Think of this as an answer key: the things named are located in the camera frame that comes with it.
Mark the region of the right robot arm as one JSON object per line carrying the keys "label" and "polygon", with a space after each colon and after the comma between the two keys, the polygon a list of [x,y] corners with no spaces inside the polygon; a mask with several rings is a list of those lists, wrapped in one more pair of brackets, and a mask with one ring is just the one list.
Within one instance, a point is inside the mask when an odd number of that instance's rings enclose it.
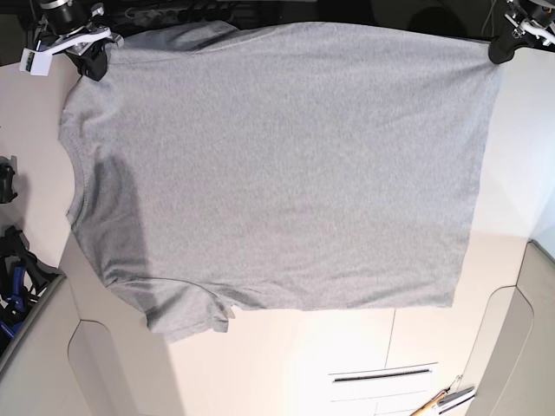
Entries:
{"label": "right robot arm", "polygon": [[33,49],[22,53],[20,69],[33,76],[49,74],[55,55],[63,54],[75,65],[81,76],[100,81],[108,71],[105,47],[109,43],[123,44],[123,38],[95,19],[104,14],[102,3],[86,8],[80,1],[40,1],[43,12],[41,33],[54,37],[45,42],[36,39]]}

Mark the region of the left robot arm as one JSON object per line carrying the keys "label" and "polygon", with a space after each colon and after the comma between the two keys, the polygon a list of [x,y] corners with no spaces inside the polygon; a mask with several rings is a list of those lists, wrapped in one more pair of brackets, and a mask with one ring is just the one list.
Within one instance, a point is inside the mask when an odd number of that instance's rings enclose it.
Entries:
{"label": "left robot arm", "polygon": [[493,64],[511,61],[519,49],[554,52],[554,2],[492,1],[488,57]]}

